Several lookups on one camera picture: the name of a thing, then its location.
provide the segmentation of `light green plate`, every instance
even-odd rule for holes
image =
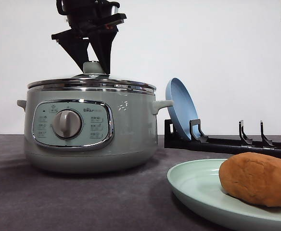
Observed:
[[[167,178],[176,197],[198,215],[233,230],[281,231],[281,208],[253,206],[223,191],[218,170],[225,159],[189,161]]]

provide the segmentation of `brand logo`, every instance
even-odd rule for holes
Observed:
[[[84,112],[94,112],[94,110],[91,108],[84,108]]]

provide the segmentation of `white wall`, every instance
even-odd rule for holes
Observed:
[[[51,34],[68,29],[55,0],[0,0],[0,134],[23,133],[28,83],[79,74]],[[128,19],[113,43],[112,73],[188,88],[206,134],[281,135],[281,0],[121,0]],[[158,115],[164,133],[166,109]]]

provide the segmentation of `cooker handle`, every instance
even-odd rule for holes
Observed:
[[[171,107],[174,105],[172,100],[162,100],[152,102],[152,114],[157,115],[159,110],[165,107]]]
[[[18,101],[16,101],[16,104],[17,104],[19,107],[22,107],[22,108],[24,109],[24,111],[25,111],[25,109],[26,109],[26,103],[27,103],[26,100],[18,100]]]

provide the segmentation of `control dial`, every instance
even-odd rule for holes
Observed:
[[[82,120],[77,113],[63,110],[55,116],[52,126],[58,136],[69,139],[78,134],[82,127]]]

